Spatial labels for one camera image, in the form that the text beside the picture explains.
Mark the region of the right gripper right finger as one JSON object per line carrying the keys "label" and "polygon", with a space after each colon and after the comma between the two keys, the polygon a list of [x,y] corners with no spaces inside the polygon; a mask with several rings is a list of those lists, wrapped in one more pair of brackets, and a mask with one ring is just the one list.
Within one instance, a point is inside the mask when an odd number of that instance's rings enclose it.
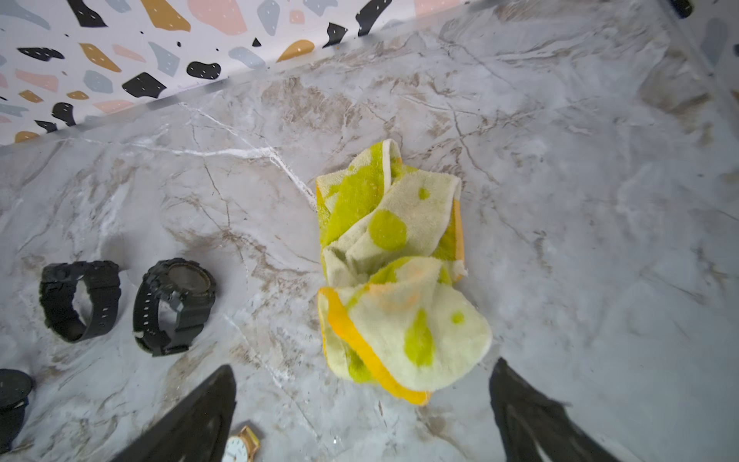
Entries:
{"label": "right gripper right finger", "polygon": [[561,402],[530,385],[502,357],[489,391],[508,461],[617,461],[569,418]]}

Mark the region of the yellow green white cloth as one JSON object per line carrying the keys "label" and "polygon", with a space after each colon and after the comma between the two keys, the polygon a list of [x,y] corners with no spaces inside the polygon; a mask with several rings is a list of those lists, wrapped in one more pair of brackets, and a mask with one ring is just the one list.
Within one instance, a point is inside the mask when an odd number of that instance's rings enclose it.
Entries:
{"label": "yellow green white cloth", "polygon": [[456,289],[466,273],[458,177],[404,163],[384,140],[317,181],[323,354],[337,377],[425,405],[493,342]]}

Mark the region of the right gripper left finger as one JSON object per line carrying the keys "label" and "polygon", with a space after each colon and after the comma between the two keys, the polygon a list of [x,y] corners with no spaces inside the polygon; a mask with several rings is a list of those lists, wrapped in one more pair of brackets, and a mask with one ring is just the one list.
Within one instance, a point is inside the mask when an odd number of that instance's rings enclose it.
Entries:
{"label": "right gripper left finger", "polygon": [[115,461],[221,460],[236,407],[232,368],[222,365]]}

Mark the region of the black digital watch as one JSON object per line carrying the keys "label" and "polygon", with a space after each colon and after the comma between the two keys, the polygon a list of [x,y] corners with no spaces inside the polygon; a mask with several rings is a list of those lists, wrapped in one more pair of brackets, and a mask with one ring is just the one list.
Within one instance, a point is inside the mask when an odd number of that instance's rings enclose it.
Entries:
{"label": "black digital watch", "polygon": [[[202,265],[184,258],[162,260],[142,277],[133,310],[138,346],[153,357],[187,352],[203,331],[217,298],[217,282]],[[176,314],[173,331],[160,325],[160,306]]]}

